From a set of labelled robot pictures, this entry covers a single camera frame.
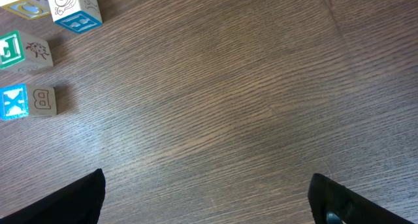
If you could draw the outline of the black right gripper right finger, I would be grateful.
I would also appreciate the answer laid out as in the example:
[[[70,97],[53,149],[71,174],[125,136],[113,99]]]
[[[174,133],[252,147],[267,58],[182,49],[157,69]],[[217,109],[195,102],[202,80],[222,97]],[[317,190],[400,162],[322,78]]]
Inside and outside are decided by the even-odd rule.
[[[412,224],[320,173],[312,176],[308,200],[316,224]]]

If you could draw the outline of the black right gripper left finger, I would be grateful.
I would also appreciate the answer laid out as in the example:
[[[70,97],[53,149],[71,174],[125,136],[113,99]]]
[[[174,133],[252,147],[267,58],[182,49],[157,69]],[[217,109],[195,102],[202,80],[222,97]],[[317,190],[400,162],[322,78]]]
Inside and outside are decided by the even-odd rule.
[[[98,168],[41,200],[1,218],[1,224],[96,224],[106,180]]]

